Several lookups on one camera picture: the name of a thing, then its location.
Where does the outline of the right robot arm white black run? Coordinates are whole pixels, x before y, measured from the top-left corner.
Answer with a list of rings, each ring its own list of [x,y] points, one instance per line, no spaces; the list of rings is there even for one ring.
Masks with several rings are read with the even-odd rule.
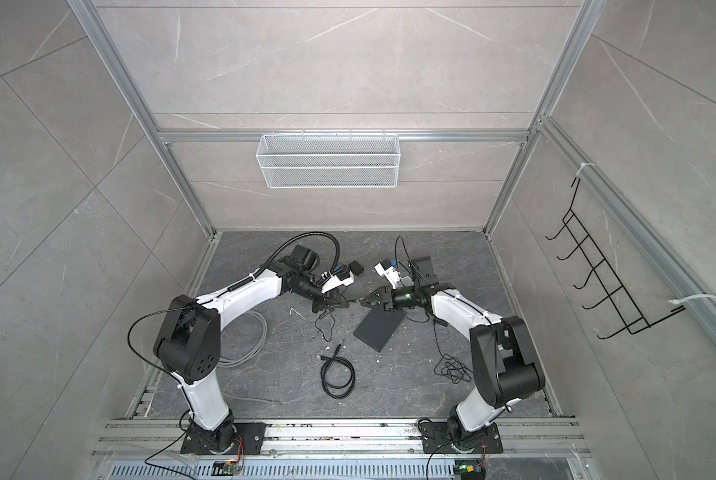
[[[502,452],[497,419],[545,387],[543,367],[525,321],[490,312],[453,285],[439,281],[428,256],[404,262],[383,260],[375,270],[389,283],[361,300],[368,313],[354,332],[357,339],[381,351],[407,313],[421,309],[433,325],[452,327],[470,342],[469,366],[442,354],[435,368],[438,374],[472,383],[473,389],[446,421],[418,420],[425,452]]]

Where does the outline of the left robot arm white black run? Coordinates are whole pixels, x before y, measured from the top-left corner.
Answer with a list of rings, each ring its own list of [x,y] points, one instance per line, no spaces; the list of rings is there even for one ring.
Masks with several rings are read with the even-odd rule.
[[[320,264],[313,250],[298,242],[323,237],[334,245],[335,254],[326,272],[318,277]],[[347,308],[349,302],[331,279],[353,280],[352,271],[340,263],[341,245],[327,232],[298,234],[278,247],[256,270],[213,293],[198,297],[180,295],[165,310],[153,352],[155,368],[177,381],[189,406],[189,435],[202,441],[212,453],[225,453],[236,444],[234,416],[219,386],[216,370],[221,359],[223,330],[256,306],[286,293],[312,302],[312,311]]]

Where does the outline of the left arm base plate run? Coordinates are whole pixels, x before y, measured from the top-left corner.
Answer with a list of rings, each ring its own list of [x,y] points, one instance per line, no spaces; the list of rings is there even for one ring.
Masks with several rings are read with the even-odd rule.
[[[191,424],[182,443],[181,454],[237,455],[240,449],[246,455],[259,455],[264,442],[265,423],[223,423],[209,431]]]

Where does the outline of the black power adapter with cord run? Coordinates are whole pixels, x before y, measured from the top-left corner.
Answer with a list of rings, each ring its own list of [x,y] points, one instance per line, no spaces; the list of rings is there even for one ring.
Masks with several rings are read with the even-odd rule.
[[[339,271],[340,269],[345,268],[345,267],[349,268],[349,269],[354,273],[355,279],[356,279],[357,276],[362,275],[362,274],[364,273],[364,271],[365,271],[364,267],[363,267],[358,261],[352,261],[352,262],[350,262],[350,263],[347,264],[347,265],[345,265],[345,264],[340,264],[340,265],[338,265],[337,268],[336,268],[336,271],[335,271],[334,273],[336,273],[337,271]],[[324,273],[324,274],[322,275],[322,278],[319,280],[319,286],[322,288],[322,285],[323,285],[323,284],[326,282],[326,280],[327,280],[332,274],[334,274],[334,273],[330,273],[330,272]],[[333,291],[335,294],[344,296],[344,290],[347,290],[349,287],[339,287],[339,288],[337,288],[337,289],[335,289],[335,290],[332,290],[332,291]],[[336,319],[335,319],[335,317],[334,317],[334,315],[333,315],[333,312],[334,312],[335,310],[336,310],[336,309],[321,311],[320,314],[319,314],[319,316],[316,318],[316,320],[315,320],[315,322],[314,322],[314,325],[315,325],[315,327],[316,327],[316,330],[321,334],[323,340],[324,340],[325,342],[327,342],[327,343],[331,342],[332,339],[333,339],[333,329],[334,329],[334,327],[335,327],[335,325],[336,325]],[[326,333],[326,331],[322,328],[322,325],[320,324],[320,322],[321,322],[323,319],[325,319],[325,318],[330,318],[330,319],[331,319],[331,326],[330,326],[329,333]]]

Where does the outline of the dark grey network switch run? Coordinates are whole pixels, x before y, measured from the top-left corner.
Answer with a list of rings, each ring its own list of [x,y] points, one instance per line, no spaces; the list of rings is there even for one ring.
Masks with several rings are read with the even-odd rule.
[[[405,318],[406,312],[403,310],[370,309],[356,327],[354,336],[381,353]]]

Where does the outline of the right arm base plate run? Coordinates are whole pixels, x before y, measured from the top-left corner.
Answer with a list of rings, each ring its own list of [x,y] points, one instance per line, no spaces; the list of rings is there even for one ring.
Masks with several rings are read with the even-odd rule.
[[[501,436],[496,424],[476,432],[467,432],[453,420],[433,421],[422,418],[416,423],[426,454],[500,454]]]

